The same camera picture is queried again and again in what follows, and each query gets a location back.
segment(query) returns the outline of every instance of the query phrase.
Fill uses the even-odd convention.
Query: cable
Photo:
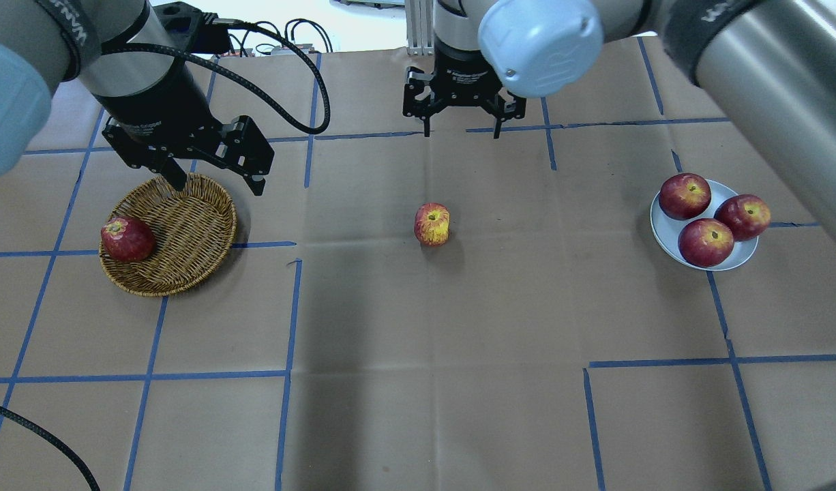
[[[318,81],[318,88],[321,90],[321,100],[322,104],[324,105],[324,121],[321,121],[321,124],[315,128],[308,127],[308,125],[302,124],[301,122],[297,121],[293,116],[291,116],[278,102],[275,101],[274,98],[269,97],[268,93],[263,92],[260,87],[257,87],[249,80],[246,80],[243,76],[236,74],[235,72],[231,72],[224,66],[216,65],[209,60],[202,59],[196,55],[191,53],[185,53],[183,50],[177,50],[175,48],[171,48],[169,46],[160,46],[160,44],[145,44],[145,43],[128,43],[122,44],[122,46],[116,46],[105,50],[103,55],[107,54],[115,54],[115,53],[157,53],[157,54],[164,54],[166,56],[171,56],[173,58],[183,59],[185,61],[190,61],[194,63],[194,65],[200,65],[203,68],[216,72],[216,74],[223,75],[224,77],[237,82],[241,86],[245,87],[247,90],[255,94],[257,97],[262,99],[264,102],[268,103],[268,105],[275,110],[279,115],[284,118],[290,125],[298,130],[302,131],[306,134],[320,134],[327,130],[328,125],[330,125],[330,96],[327,94],[327,86],[324,84],[324,78],[321,78],[321,72],[318,71],[317,66],[312,63],[312,60],[309,59],[305,53],[302,52],[299,48],[291,44],[290,41],[285,40],[282,36],[275,34],[275,32],[268,31],[263,29],[262,27],[258,27],[256,25],[250,23],[234,23],[233,25],[228,25],[231,29],[244,29],[247,31],[253,31],[261,33],[265,36],[273,38],[277,40],[279,43],[282,43],[283,46],[286,46],[288,49],[292,50],[303,62],[306,66],[309,67],[309,70],[312,71],[312,75],[315,77],[315,80]]]
[[[54,445],[54,447],[57,448],[57,450],[59,450],[63,455],[66,455],[66,457],[69,460],[71,460],[76,467],[78,467],[78,471],[82,473],[82,476],[84,476],[85,481],[87,481],[88,483],[88,486],[91,487],[91,491],[100,491],[100,485],[97,485],[97,479],[93,478],[93,473],[91,472],[91,469],[88,468],[87,464],[85,464],[85,461],[81,460],[81,457],[79,457],[78,454],[75,453],[75,451],[72,451],[72,448],[67,447],[67,445],[63,443],[63,441],[61,441],[60,438],[57,438],[56,436],[52,435],[50,432],[48,432],[47,429],[44,429],[42,426],[39,426],[31,420],[25,419],[24,417],[7,410],[1,405],[0,416],[7,417],[8,419],[15,421],[16,423],[18,423],[18,425],[27,428],[29,431],[32,431],[35,434],[42,437],[51,445]]]
[[[303,24],[303,23],[312,25],[312,27],[315,28],[315,31],[318,31],[318,34],[321,36],[321,40],[324,42],[324,49],[328,53],[333,53],[333,42],[330,40],[330,36],[327,34],[327,31],[325,31],[325,29],[322,28],[321,25],[318,24],[317,22],[315,22],[313,20],[309,20],[307,18],[293,18],[293,19],[290,19],[287,22],[287,24],[284,25],[284,37],[286,37],[286,38],[288,37],[288,28],[290,27],[291,24],[294,24],[293,27],[290,27],[290,40],[293,41],[294,40],[294,31],[296,30],[297,25],[300,25],[300,24]]]
[[[233,34],[230,35],[230,38],[237,42],[237,44],[239,46],[239,56],[243,56],[243,53],[245,52],[245,44],[243,42],[241,42],[239,40],[239,38],[235,37]],[[231,54],[236,54],[233,50],[233,46],[230,47],[230,53]]]
[[[269,22],[269,21],[267,21],[267,20],[262,20],[262,21],[260,21],[260,22],[255,22],[255,25],[257,25],[257,26],[259,26],[259,25],[264,25],[264,24],[269,25],[269,26],[271,26],[272,28],[274,28],[274,29],[275,29],[275,34],[278,34],[279,36],[281,36],[282,32],[281,32],[281,31],[279,31],[279,30],[278,30],[278,28],[277,28],[277,27],[275,27],[275,24],[272,24],[272,22]],[[240,45],[241,45],[241,46],[245,46],[245,41],[249,38],[249,34],[250,34],[250,32],[251,32],[251,31],[246,31],[246,32],[245,32],[245,35],[243,36],[243,41],[240,43]]]

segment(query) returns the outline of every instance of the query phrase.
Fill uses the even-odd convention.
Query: yellow-red apple
[[[415,236],[425,246],[441,246],[449,240],[449,209],[438,203],[425,203],[415,214]]]
[[[741,194],[721,203],[715,219],[730,227],[733,240],[751,240],[770,226],[770,207],[753,194]]]
[[[690,220],[706,211],[712,200],[712,190],[704,178],[684,172],[664,181],[657,198],[668,217]]]
[[[696,267],[713,267],[733,252],[733,232],[714,218],[700,218],[687,224],[679,234],[679,252]]]

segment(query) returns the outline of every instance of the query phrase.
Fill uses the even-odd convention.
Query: blue tape line
[[[670,150],[673,152],[673,162],[676,164],[676,170],[678,172],[684,172],[682,169],[682,159],[679,158],[679,153],[676,153],[676,150]]]
[[[593,465],[597,471],[597,488],[599,491],[606,491],[606,479],[603,477],[603,460],[599,454],[599,436],[597,434],[597,417],[593,411],[593,394],[591,392],[591,377],[587,369],[582,369],[584,374],[584,401],[587,403],[587,425],[591,430],[591,447],[593,447]]]
[[[57,256],[96,256],[100,254],[100,251],[96,249],[77,249],[72,251],[57,251],[55,254]]]
[[[589,368],[635,368],[635,367],[677,367],[677,366],[722,366],[730,363],[728,358],[680,358],[668,360],[611,360],[591,361]]]
[[[78,383],[78,382],[141,382],[145,375],[134,373],[124,375],[65,375],[65,376],[19,376],[15,383]]]
[[[140,408],[136,416],[136,426],[134,427],[134,440],[130,445],[130,458],[128,460],[128,473],[124,478],[124,491],[130,490],[130,484],[134,478],[134,467],[136,465],[136,454],[138,447],[140,447],[140,435],[143,433],[143,422],[145,421],[145,410],[148,403],[148,391],[151,388],[152,374],[154,373],[154,361],[157,359],[157,348],[160,345],[160,333],[163,332],[163,320],[166,317],[166,305],[169,304],[169,297],[165,296],[160,299],[160,311],[157,315],[157,326],[154,327],[154,340],[151,344],[151,354],[148,355],[148,366],[146,367],[146,374],[143,377],[143,398],[140,399]]]
[[[721,333],[724,334],[724,339],[727,337],[727,317],[724,315],[724,308],[721,306],[721,295],[718,293],[718,285],[715,283],[715,276],[712,271],[706,271],[706,278],[708,279],[708,287],[712,290],[712,299],[715,302],[715,311],[718,313],[718,323],[721,324]]]
[[[503,131],[530,131],[530,130],[572,130],[573,128],[588,128],[592,125],[674,125],[674,124],[696,124],[696,123],[717,123],[730,122],[729,118],[683,118],[676,120],[635,120],[635,121],[609,121],[590,123],[569,123],[550,125],[513,125],[503,128]],[[490,133],[494,128],[469,128],[467,133]]]
[[[3,398],[2,405],[7,409],[9,408],[9,401],[12,400],[12,392],[15,391],[15,380],[18,377],[18,373],[21,371],[21,366],[25,362],[25,355],[27,354],[27,347],[31,342],[35,321],[37,320],[39,310],[42,307],[43,298],[45,298],[45,290],[47,289],[48,282],[51,278],[51,270],[54,269],[54,261],[57,258],[56,254],[60,250],[60,243],[63,242],[63,234],[66,233],[66,226],[70,221],[70,215],[72,215],[72,208],[76,204],[78,188],[81,186],[82,179],[85,176],[88,159],[91,158],[91,149],[93,148],[94,140],[97,138],[97,132],[100,131],[100,125],[103,124],[103,114],[103,108],[100,108],[100,112],[97,114],[97,122],[94,124],[93,132],[91,132],[91,140],[89,140],[87,147],[85,147],[85,158],[82,159],[82,166],[78,170],[78,178],[76,179],[76,183],[72,186],[72,195],[70,196],[69,205],[66,206],[66,213],[63,214],[63,221],[60,223],[60,231],[57,233],[57,240],[55,240],[54,243],[53,255],[50,256],[48,266],[45,268],[45,276],[43,277],[41,287],[39,287],[39,295],[37,295],[37,301],[35,301],[33,306],[33,314],[31,315],[31,320],[29,320],[27,325],[25,339],[23,339],[21,343],[21,349],[19,350],[17,360],[15,361],[15,368],[12,370],[12,379],[9,382],[9,387],[6,389],[6,396]],[[1,427],[3,427],[3,416],[0,416],[0,428]]]
[[[500,131],[564,130],[562,124],[509,125]],[[467,133],[493,133],[494,128],[467,128]]]
[[[818,222],[807,222],[804,224],[798,224],[794,222],[773,222],[770,223],[770,228],[799,228],[799,227],[820,227],[821,224]]]
[[[218,380],[228,378],[278,378],[287,370],[246,370],[246,371],[200,371],[187,373],[153,373],[152,380]],[[0,376],[0,383],[94,383],[94,382],[143,382],[145,374],[119,375],[46,375],[46,376]]]
[[[87,149],[51,149],[51,150],[27,150],[23,155],[57,155],[58,153],[84,153]]]
[[[836,361],[833,355],[778,355],[777,357],[742,357],[736,358],[742,363],[804,363],[804,361]]]
[[[663,115],[663,100],[661,99],[661,92],[657,90],[657,81],[655,80],[655,71],[651,69],[651,61],[648,60],[648,53],[645,51],[645,43],[642,38],[636,38],[639,43],[639,50],[642,52],[642,61],[645,62],[645,69],[648,72],[648,81],[651,82],[651,90],[655,93],[655,102],[657,102],[657,110]]]
[[[219,380],[228,378],[276,378],[285,370],[207,371],[196,373],[155,373],[152,380]]]
[[[318,71],[321,70],[321,53],[315,56],[315,66]],[[318,111],[318,81],[312,83],[312,114],[309,115],[309,125],[315,128],[315,112]],[[310,134],[308,138],[308,145],[306,148],[306,171],[303,176],[303,187],[309,187],[309,180],[312,179],[312,150],[315,147],[315,135]]]
[[[287,142],[305,142],[309,140],[308,136],[281,136],[278,138],[267,138],[269,143],[287,143]]]
[[[554,156],[554,140],[552,140],[552,128],[548,116],[548,102],[545,97],[539,99],[542,103],[542,119],[546,123],[546,144],[548,145],[548,159],[551,162],[552,170],[558,170],[558,161]]]
[[[0,252],[0,258],[38,258],[50,256],[95,256],[98,251],[73,250],[73,251],[5,251]]]
[[[742,373],[739,371],[736,351],[734,351],[733,342],[730,339],[725,339],[724,341],[727,342],[727,352],[730,354],[730,366],[733,367],[733,379],[736,380],[736,390],[739,392],[739,401],[742,403],[743,414],[745,414],[745,425],[748,427],[751,446],[754,448],[754,456],[758,461],[760,479],[764,482],[764,491],[773,491],[773,485],[770,483],[770,475],[767,472],[766,462],[764,461],[764,452],[761,450],[758,439],[758,430],[755,429],[754,417],[751,416],[751,405],[748,402],[748,396],[745,395],[745,385],[743,384]]]
[[[9,251],[0,252],[0,258],[33,258],[53,255],[51,251]]]
[[[290,335],[288,338],[288,361],[285,363],[284,392],[282,393],[282,414],[278,420],[278,454],[275,457],[275,491],[282,489],[284,472],[284,437],[288,427],[288,405],[290,404],[290,371],[294,367],[294,346],[297,341],[297,312],[300,304],[300,282],[303,277],[303,260],[296,258],[294,291],[290,300]]]
[[[231,246],[232,249],[256,249],[256,248],[292,248],[296,246],[296,242],[290,242],[289,240],[281,240],[278,242],[244,242],[244,243],[234,243]]]
[[[319,134],[317,140],[359,140],[361,138],[394,138],[399,136],[424,135],[424,131],[389,131],[384,133],[355,133],[355,134]]]

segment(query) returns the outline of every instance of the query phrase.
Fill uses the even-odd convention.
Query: robotic arm
[[[434,72],[409,68],[403,102],[425,136],[446,106],[480,106],[499,137],[523,98],[577,80],[602,44],[656,31],[836,240],[836,16],[815,0],[434,2]]]
[[[78,77],[112,115],[103,137],[128,166],[147,167],[180,190],[187,175],[175,158],[202,159],[240,174],[261,195],[273,149],[249,116],[216,120],[184,60],[174,58],[227,52],[228,27],[252,26],[182,2],[152,8],[147,0],[0,0],[0,174],[44,125],[59,82]],[[143,46],[152,53],[134,52]],[[311,68],[327,123],[327,91]],[[319,133],[325,127],[302,128]]]
[[[180,59],[117,53],[136,43],[223,53],[235,25],[184,3],[0,0],[0,174],[44,125],[57,84],[78,76],[113,116],[103,134],[126,164],[179,187],[173,159],[200,158],[260,194],[273,151],[248,116],[215,120]],[[499,136],[503,121],[524,116],[524,98],[577,80],[602,44],[659,32],[673,62],[836,240],[836,17],[815,0],[436,0],[434,31],[434,72],[410,68],[403,102],[427,136],[446,106],[480,106]],[[314,73],[325,123],[301,130],[319,133],[329,103]]]

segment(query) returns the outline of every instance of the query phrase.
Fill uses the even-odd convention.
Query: black band
[[[134,20],[134,22],[128,27],[124,32],[121,32],[118,36],[115,36],[109,41],[105,41],[103,43],[103,51],[112,49],[113,47],[120,46],[121,44],[126,43],[129,40],[132,40],[135,35],[139,34],[140,31],[143,30],[145,27],[146,22],[148,22],[148,16],[151,15],[151,6],[149,6],[148,2],[143,3],[143,12],[140,13],[140,16]]]
[[[644,26],[645,21],[648,20],[648,14],[651,13],[651,3],[651,0],[642,0],[642,10],[639,12],[639,18],[636,19],[636,25],[633,26],[633,31],[630,31],[630,34],[627,34],[628,38],[642,32],[642,26]]]
[[[691,83],[706,46],[730,21],[764,0],[679,0],[670,9],[663,32],[663,47]]]
[[[70,66],[63,80],[78,77],[82,66],[100,58],[100,37],[78,0],[35,0],[60,26],[60,36],[70,50]]]

